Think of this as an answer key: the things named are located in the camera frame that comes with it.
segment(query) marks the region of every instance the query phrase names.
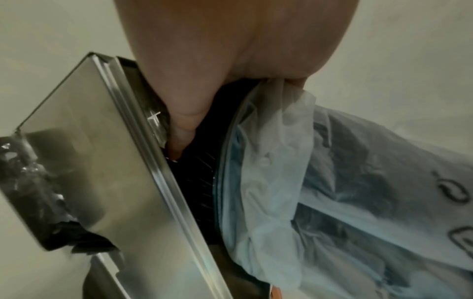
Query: human hand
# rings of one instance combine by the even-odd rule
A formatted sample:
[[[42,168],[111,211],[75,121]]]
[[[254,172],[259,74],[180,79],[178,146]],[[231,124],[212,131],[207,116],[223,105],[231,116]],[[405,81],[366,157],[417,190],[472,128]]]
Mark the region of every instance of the human hand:
[[[241,78],[303,87],[335,51],[358,0],[115,0],[138,65],[170,114],[178,159],[217,90]]]

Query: translucent plastic bag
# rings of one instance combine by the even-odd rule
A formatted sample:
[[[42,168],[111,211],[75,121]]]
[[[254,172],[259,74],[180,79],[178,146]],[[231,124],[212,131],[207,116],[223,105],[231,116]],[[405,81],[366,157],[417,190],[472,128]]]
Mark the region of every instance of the translucent plastic bag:
[[[473,166],[314,102],[270,80],[234,119],[215,189],[233,260],[313,298],[473,298]]]

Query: white surface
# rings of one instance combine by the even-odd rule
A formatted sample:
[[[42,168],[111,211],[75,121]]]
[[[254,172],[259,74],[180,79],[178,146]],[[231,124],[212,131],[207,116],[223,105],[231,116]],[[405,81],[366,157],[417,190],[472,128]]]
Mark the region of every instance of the white surface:
[[[415,123],[413,134],[426,141],[448,138],[473,151],[471,28],[471,0],[362,0],[341,47],[306,89],[321,105],[391,128]],[[110,0],[0,1],[0,134],[89,51],[131,57]],[[437,118],[453,125],[428,125]],[[42,252],[2,199],[0,214],[1,297],[66,298],[60,290],[68,284],[58,278],[74,273],[71,263],[62,252]],[[59,295],[38,295],[58,285]],[[67,298],[80,296],[71,290]]]

